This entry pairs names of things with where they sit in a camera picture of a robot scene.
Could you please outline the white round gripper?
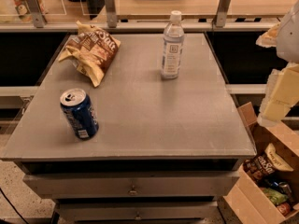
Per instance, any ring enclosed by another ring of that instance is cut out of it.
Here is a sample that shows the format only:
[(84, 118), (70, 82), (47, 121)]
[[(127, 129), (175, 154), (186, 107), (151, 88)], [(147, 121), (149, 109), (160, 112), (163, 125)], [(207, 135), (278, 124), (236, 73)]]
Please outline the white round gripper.
[(277, 46), (277, 56), (288, 63), (281, 71), (273, 69), (268, 77), (258, 123), (263, 127), (277, 125), (299, 102), (299, 1), (256, 40), (260, 47)]

